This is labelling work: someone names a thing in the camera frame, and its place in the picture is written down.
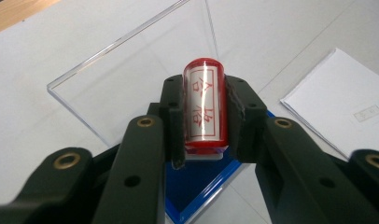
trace brass insert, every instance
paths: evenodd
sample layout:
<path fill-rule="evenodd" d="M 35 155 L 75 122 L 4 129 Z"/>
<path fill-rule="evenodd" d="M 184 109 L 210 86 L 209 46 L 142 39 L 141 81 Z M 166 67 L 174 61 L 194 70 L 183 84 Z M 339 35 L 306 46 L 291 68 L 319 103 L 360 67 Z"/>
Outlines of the brass insert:
<path fill-rule="evenodd" d="M 365 160 L 367 163 L 373 165 L 374 167 L 379 169 L 379 155 L 377 154 L 370 154 L 365 157 Z"/>
<path fill-rule="evenodd" d="M 75 166 L 80 159 L 81 157 L 76 152 L 67 152 L 58 157 L 58 159 L 56 159 L 53 163 L 53 166 L 58 170 L 68 169 Z"/>
<path fill-rule="evenodd" d="M 143 118 L 137 121 L 137 125 L 142 128 L 147 128 L 154 125 L 155 120 L 151 118 Z"/>
<path fill-rule="evenodd" d="M 289 120 L 287 119 L 276 119 L 274 121 L 274 124 L 281 127 L 281 128 L 291 128 L 292 124 Z"/>

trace blue base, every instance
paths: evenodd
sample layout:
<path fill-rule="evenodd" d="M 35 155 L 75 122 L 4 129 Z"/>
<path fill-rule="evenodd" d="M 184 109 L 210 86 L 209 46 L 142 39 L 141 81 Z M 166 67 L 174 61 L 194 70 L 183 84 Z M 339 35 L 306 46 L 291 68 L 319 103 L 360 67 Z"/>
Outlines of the blue base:
<path fill-rule="evenodd" d="M 274 114 L 268 111 L 269 117 Z M 166 213 L 174 223 L 185 223 L 210 199 L 241 163 L 230 149 L 219 161 L 187 161 L 181 170 L 166 163 Z"/>

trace clear acrylic box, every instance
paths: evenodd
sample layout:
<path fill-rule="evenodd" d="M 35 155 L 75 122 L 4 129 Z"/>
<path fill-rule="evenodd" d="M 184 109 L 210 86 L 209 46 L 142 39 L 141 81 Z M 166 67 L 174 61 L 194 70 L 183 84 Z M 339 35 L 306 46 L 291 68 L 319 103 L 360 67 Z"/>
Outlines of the clear acrylic box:
<path fill-rule="evenodd" d="M 193 59 L 218 58 L 206 0 L 181 0 L 48 85 L 109 147 L 159 102 L 163 81 Z"/>

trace red cylinder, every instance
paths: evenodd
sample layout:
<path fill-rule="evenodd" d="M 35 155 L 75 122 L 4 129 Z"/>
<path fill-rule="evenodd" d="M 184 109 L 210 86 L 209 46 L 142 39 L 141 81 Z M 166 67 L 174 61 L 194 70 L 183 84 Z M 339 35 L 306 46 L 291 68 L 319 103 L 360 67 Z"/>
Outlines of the red cylinder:
<path fill-rule="evenodd" d="M 187 152 L 224 152 L 228 147 L 224 67 L 214 59 L 196 59 L 185 68 L 183 80 Z"/>

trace white paper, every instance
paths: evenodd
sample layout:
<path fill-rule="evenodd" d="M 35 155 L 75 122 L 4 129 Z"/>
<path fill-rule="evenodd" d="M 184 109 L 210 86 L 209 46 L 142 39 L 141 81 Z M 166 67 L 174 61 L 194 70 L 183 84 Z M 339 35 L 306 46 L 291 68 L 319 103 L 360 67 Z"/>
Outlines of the white paper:
<path fill-rule="evenodd" d="M 347 158 L 379 150 L 379 76 L 340 49 L 281 102 Z"/>

